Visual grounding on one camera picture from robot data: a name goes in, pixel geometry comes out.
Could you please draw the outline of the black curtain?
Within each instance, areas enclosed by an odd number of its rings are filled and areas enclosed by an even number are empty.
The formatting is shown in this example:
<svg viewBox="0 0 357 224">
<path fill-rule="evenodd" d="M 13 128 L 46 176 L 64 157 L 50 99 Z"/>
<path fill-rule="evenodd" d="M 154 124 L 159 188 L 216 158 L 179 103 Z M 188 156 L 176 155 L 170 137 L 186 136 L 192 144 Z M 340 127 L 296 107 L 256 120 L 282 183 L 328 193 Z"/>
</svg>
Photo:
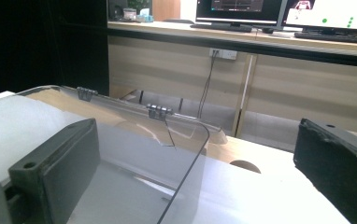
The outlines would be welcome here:
<svg viewBox="0 0 357 224">
<path fill-rule="evenodd" d="M 107 0 L 0 0 L 0 92 L 43 85 L 109 94 Z"/>
</svg>

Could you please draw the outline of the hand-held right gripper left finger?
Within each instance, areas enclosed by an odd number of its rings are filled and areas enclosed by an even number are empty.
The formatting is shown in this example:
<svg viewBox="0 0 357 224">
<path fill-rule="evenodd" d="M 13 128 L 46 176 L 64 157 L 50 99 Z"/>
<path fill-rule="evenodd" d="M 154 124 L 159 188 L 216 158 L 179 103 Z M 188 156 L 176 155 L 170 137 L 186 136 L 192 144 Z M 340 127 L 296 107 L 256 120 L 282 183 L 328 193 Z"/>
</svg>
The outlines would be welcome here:
<svg viewBox="0 0 357 224">
<path fill-rule="evenodd" d="M 8 169 L 25 196 L 25 224 L 65 224 L 100 163 L 95 119 L 61 129 Z"/>
</svg>

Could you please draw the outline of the black keyboard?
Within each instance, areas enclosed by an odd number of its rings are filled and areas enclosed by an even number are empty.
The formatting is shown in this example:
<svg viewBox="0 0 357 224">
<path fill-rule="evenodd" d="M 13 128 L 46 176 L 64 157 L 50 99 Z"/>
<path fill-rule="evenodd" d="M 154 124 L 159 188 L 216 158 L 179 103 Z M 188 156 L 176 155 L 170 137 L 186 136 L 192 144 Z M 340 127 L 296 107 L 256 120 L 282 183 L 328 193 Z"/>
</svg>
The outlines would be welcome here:
<svg viewBox="0 0 357 224">
<path fill-rule="evenodd" d="M 313 40 L 321 40 L 321 41 L 335 41 L 335 42 L 345 42 L 345 43 L 356 43 L 357 44 L 357 36 L 353 35 L 325 35 L 320 33 L 301 33 L 296 32 L 294 34 L 295 38 L 302 39 L 313 39 Z"/>
</svg>

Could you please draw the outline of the long beige wooden desk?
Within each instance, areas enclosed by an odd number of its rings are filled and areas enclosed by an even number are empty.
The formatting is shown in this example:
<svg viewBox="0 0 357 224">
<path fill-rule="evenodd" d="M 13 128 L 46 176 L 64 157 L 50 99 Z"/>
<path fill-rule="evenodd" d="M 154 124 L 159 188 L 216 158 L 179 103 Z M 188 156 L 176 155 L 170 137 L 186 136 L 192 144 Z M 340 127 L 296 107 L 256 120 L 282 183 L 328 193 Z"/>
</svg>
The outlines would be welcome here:
<svg viewBox="0 0 357 224">
<path fill-rule="evenodd" d="M 112 97 L 167 105 L 233 137 L 291 150 L 302 118 L 357 133 L 357 44 L 112 22 L 108 62 Z"/>
</svg>

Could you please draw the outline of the small blue box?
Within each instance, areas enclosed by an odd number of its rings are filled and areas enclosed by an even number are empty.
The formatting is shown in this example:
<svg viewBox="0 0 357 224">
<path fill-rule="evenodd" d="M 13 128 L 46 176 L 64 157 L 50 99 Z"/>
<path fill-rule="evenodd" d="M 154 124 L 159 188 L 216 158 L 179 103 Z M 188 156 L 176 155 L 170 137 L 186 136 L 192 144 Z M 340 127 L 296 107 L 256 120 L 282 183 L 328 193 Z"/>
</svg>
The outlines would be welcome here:
<svg viewBox="0 0 357 224">
<path fill-rule="evenodd" d="M 150 10 L 148 8 L 142 8 L 139 14 L 136 16 L 136 20 L 138 22 L 153 22 L 154 18 L 150 14 Z"/>
</svg>

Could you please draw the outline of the grey box with clear lid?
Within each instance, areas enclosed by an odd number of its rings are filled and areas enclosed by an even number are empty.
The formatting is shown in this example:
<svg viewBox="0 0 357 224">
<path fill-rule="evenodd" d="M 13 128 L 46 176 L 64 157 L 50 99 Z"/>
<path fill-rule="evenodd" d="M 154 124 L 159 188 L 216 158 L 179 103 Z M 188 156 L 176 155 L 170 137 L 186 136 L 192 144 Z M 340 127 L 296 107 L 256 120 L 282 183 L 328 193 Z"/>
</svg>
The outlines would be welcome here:
<svg viewBox="0 0 357 224">
<path fill-rule="evenodd" d="M 43 86 L 0 98 L 0 224 L 193 220 L 222 129 L 158 105 Z"/>
</svg>

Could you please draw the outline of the dark screen computer monitor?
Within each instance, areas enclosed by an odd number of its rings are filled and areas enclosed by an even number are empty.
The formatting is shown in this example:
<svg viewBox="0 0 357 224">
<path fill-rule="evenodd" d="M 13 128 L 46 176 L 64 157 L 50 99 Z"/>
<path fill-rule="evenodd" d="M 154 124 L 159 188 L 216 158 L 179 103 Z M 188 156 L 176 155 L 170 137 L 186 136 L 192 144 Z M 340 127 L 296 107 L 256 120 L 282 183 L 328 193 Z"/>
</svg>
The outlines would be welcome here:
<svg viewBox="0 0 357 224">
<path fill-rule="evenodd" d="M 283 0 L 197 0 L 197 22 L 276 25 Z"/>
</svg>

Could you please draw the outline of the wooden table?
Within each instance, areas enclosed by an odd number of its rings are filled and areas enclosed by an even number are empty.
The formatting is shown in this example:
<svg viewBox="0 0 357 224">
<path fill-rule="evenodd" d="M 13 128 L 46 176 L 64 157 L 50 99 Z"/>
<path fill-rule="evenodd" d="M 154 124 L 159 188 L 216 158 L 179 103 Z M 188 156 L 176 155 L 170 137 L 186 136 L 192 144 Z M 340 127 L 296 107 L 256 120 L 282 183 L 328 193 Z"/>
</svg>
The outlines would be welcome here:
<svg viewBox="0 0 357 224">
<path fill-rule="evenodd" d="M 80 100 L 71 90 L 48 89 L 32 93 L 30 97 L 63 111 L 82 117 L 92 117 L 106 124 L 122 127 L 131 132 L 165 140 L 162 127 L 148 118 L 143 105 L 95 96 L 91 101 Z M 219 128 L 207 125 L 209 140 L 207 155 L 215 160 L 232 163 L 244 169 L 258 168 L 264 175 L 294 175 L 298 172 L 293 154 L 272 147 L 230 137 Z"/>
</svg>

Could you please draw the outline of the white wall power outlet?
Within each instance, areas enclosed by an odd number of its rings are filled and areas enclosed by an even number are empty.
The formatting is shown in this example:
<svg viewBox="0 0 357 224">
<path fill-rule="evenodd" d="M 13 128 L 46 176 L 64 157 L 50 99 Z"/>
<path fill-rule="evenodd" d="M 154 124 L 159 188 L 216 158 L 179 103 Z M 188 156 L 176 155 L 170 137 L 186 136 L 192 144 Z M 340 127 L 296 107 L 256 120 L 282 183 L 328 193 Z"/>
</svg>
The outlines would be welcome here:
<svg viewBox="0 0 357 224">
<path fill-rule="evenodd" d="M 237 52 L 234 50 L 228 50 L 228 49 L 210 48 L 209 56 L 234 61 L 236 59 Z"/>
</svg>

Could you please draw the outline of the bright screen computer monitor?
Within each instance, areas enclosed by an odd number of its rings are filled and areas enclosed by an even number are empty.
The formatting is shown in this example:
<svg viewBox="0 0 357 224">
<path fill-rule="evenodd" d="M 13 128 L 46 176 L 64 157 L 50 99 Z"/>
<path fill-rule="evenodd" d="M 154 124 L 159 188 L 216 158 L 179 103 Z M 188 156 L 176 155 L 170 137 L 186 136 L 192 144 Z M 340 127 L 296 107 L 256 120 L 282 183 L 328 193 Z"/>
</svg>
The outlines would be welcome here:
<svg viewBox="0 0 357 224">
<path fill-rule="evenodd" d="M 283 24 L 357 30 L 357 0 L 288 0 Z"/>
</svg>

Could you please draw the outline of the white table mat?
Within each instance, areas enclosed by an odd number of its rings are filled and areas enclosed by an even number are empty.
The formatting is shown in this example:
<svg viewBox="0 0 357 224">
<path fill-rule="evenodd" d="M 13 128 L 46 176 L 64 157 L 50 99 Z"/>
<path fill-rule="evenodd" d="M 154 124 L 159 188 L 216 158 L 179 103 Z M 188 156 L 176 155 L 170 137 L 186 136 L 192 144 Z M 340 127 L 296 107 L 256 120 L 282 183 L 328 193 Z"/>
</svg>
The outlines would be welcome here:
<svg viewBox="0 0 357 224">
<path fill-rule="evenodd" d="M 31 147 L 88 119 L 21 94 L 0 93 L 0 180 Z M 207 155 L 209 131 L 181 116 L 165 140 L 98 119 L 101 162 L 73 224 L 348 224 L 306 178 L 264 175 Z"/>
</svg>

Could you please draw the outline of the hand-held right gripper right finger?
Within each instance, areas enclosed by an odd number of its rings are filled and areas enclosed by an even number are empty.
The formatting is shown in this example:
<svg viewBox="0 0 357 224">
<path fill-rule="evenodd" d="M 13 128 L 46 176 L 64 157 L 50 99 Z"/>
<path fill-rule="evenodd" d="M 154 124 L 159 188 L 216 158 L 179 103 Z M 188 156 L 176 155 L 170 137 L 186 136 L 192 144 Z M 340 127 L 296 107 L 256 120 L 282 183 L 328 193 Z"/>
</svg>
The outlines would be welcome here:
<svg viewBox="0 0 357 224">
<path fill-rule="evenodd" d="M 333 124 L 302 119 L 293 162 L 351 224 L 357 224 L 356 135 Z"/>
</svg>

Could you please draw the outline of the green potted plant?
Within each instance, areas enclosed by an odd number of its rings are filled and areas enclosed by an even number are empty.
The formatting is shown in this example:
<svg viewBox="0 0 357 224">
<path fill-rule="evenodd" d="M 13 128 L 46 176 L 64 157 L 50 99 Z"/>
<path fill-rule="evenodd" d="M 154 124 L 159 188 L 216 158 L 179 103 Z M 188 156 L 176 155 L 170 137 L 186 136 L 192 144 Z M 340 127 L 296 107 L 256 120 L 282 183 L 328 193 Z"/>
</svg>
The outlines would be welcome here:
<svg viewBox="0 0 357 224">
<path fill-rule="evenodd" d="M 152 0 L 128 0 L 128 7 L 134 8 L 137 11 L 143 8 L 151 8 Z"/>
</svg>

